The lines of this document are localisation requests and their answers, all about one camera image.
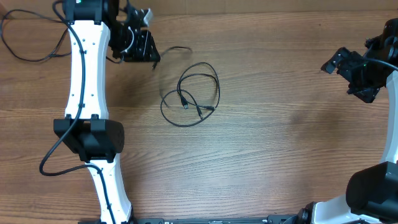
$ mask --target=tabletop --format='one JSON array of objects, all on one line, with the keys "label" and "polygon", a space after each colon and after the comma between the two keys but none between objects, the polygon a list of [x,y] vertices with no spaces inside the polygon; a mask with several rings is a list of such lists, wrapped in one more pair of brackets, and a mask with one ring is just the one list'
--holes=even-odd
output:
[{"label": "tabletop", "polygon": [[[379,162],[388,97],[372,104],[346,94],[348,82],[320,67],[340,47],[364,53],[397,11],[290,12],[162,16],[150,27],[159,52],[192,53],[151,63],[106,62],[110,119],[124,125],[124,186],[136,217],[263,217],[297,213],[312,201],[345,193],[349,178]],[[49,53],[65,26],[7,21],[4,36],[27,58]],[[60,52],[70,50],[67,37]],[[100,216],[87,170],[44,177],[39,163],[57,140],[70,89],[70,57],[22,62],[0,44],[0,223],[76,223]],[[219,108],[203,123],[177,128],[160,113],[160,96],[181,72],[208,62],[220,76]],[[201,67],[196,71],[207,71]],[[214,103],[211,80],[183,88]],[[196,121],[170,97],[167,116]],[[45,165],[81,164],[61,145]]]}]

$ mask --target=wooden table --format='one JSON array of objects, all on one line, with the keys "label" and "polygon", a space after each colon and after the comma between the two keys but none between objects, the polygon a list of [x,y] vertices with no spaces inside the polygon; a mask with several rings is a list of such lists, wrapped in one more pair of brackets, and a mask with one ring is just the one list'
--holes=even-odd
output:
[{"label": "wooden table", "polygon": [[[312,201],[345,192],[357,171],[377,164],[387,131],[383,89],[365,104],[348,83],[320,71],[339,47],[363,53],[397,11],[300,12],[158,17],[151,27],[160,52],[175,51],[152,73],[149,63],[107,62],[110,118],[122,122],[124,184],[137,217],[258,217],[297,213]],[[11,21],[5,36],[24,57],[50,52],[64,30],[41,20]],[[61,52],[68,52],[66,40]],[[187,129],[167,123],[160,96],[181,71],[210,62],[220,74],[221,104]],[[87,170],[60,177],[39,174],[57,140],[70,87],[70,57],[25,63],[0,44],[0,223],[76,223],[98,218],[100,206]],[[214,84],[187,80],[184,88],[211,102]],[[195,110],[169,111],[197,119]],[[81,164],[61,145],[45,170]]]}]

